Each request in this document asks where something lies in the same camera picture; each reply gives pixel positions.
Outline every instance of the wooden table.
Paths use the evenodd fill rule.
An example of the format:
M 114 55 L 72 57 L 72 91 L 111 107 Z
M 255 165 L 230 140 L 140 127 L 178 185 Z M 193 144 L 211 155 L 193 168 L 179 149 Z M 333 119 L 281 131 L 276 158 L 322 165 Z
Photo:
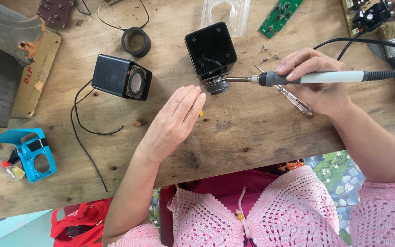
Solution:
M 26 16 L 33 16 L 37 10 L 35 1 L 1 2 Z M 122 31 L 104 25 L 96 17 L 100 0 L 86 2 L 92 16 L 73 10 L 67 27 L 58 29 L 62 44 L 34 117 L 11 120 L 9 124 L 9 128 L 42 128 L 58 171 L 29 183 L 27 179 L 13 181 L 0 167 L 0 218 L 113 196 L 136 146 L 162 105 L 176 88 L 199 85 L 184 37 L 200 28 L 202 0 L 144 0 L 150 14 L 144 30 L 151 38 L 152 48 L 140 59 L 132 58 L 121 48 Z M 233 38 L 238 61 L 231 76 L 257 74 L 255 64 L 263 70 L 275 69 L 278 60 L 272 56 L 260 64 L 270 53 L 284 57 L 303 47 L 348 36 L 340 0 L 311 0 L 305 1 L 282 32 L 269 40 L 257 29 L 275 3 L 251 1 L 247 31 L 243 37 Z M 112 6 L 104 5 L 101 15 L 113 25 L 141 25 L 146 19 L 143 8 L 137 8 L 139 4 L 137 0 L 123 0 Z M 266 52 L 262 52 L 264 44 L 269 48 Z M 343 46 L 344 43 L 333 43 L 320 50 L 336 58 Z M 74 96 L 92 78 L 98 54 L 135 60 L 154 75 L 146 102 L 96 91 L 96 95 L 80 103 L 80 119 L 93 131 L 110 132 L 125 125 L 122 132 L 112 136 L 93 135 L 77 128 L 105 179 L 108 193 L 77 143 L 69 119 Z M 342 61 L 350 70 L 390 69 L 367 45 L 360 43 L 353 44 Z M 395 135 L 392 80 L 349 84 L 348 93 L 355 104 Z M 136 127 L 137 119 L 147 124 Z M 306 118 L 275 88 L 234 83 L 227 93 L 208 95 L 204 116 L 196 122 L 187 140 L 161 164 L 155 187 L 342 149 L 344 146 L 327 117 Z M 11 145 L 0 145 L 0 163 L 11 150 Z

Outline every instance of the forearm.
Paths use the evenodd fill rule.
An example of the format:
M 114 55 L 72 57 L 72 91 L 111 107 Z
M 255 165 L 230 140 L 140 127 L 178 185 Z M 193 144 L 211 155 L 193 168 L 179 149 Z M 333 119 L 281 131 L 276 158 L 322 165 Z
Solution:
M 350 103 L 343 114 L 329 116 L 348 154 L 374 182 L 395 182 L 395 136 Z
M 137 148 L 118 187 L 104 225 L 104 246 L 149 222 L 146 219 L 159 164 L 151 164 L 145 156 Z

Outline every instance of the woman's right hand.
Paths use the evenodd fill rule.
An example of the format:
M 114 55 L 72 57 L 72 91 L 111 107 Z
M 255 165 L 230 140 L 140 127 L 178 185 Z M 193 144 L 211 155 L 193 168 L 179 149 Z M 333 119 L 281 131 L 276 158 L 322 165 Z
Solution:
M 345 71 L 347 66 L 311 48 L 303 48 L 281 60 L 279 75 L 294 81 L 310 72 Z M 346 112 L 352 102 L 345 83 L 287 84 L 286 89 L 317 113 L 333 117 Z

